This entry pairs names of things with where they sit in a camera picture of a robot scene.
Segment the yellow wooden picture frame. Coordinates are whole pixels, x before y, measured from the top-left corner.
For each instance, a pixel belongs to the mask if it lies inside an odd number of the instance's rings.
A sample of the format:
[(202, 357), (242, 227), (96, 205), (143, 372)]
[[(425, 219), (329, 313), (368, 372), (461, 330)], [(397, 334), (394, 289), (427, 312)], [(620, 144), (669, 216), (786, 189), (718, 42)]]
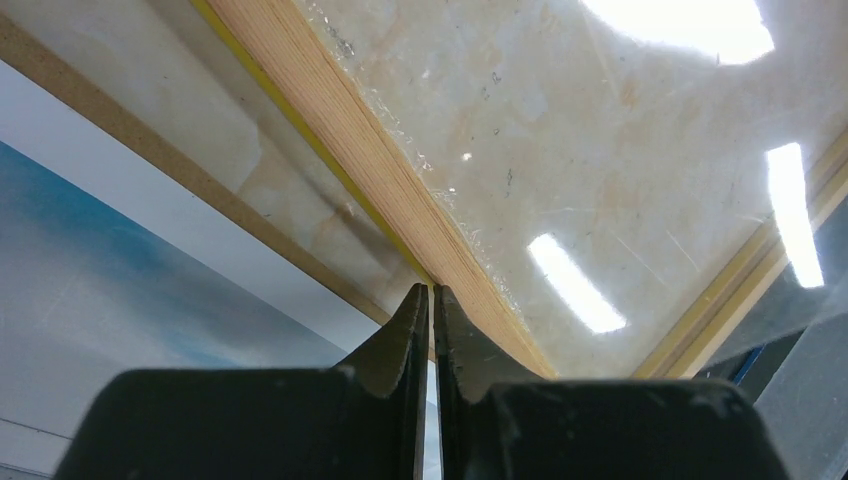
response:
[(847, 194), (843, 1), (200, 1), (427, 282), (553, 377), (691, 377)]

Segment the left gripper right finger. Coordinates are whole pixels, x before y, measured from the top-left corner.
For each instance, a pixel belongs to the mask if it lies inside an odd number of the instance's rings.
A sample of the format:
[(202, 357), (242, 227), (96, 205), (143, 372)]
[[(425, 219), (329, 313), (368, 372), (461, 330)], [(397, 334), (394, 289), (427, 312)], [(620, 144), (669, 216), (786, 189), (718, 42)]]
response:
[(713, 380), (547, 380), (434, 289), (447, 479), (785, 479), (753, 405)]

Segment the building photo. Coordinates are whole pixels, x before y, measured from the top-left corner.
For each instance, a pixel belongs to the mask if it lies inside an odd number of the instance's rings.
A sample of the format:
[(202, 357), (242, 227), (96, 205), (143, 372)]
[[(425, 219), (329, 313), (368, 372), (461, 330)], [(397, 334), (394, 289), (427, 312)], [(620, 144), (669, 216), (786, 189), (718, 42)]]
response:
[(1, 23), (1, 474), (50, 475), (140, 367), (326, 366), (377, 326), (15, 67)]

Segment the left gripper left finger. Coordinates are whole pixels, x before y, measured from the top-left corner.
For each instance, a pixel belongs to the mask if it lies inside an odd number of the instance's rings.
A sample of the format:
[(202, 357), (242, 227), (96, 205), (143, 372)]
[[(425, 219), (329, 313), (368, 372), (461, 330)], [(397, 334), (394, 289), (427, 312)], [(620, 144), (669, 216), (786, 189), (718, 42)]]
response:
[(59, 479), (418, 479), (428, 290), (342, 361), (309, 369), (141, 369), (95, 398)]

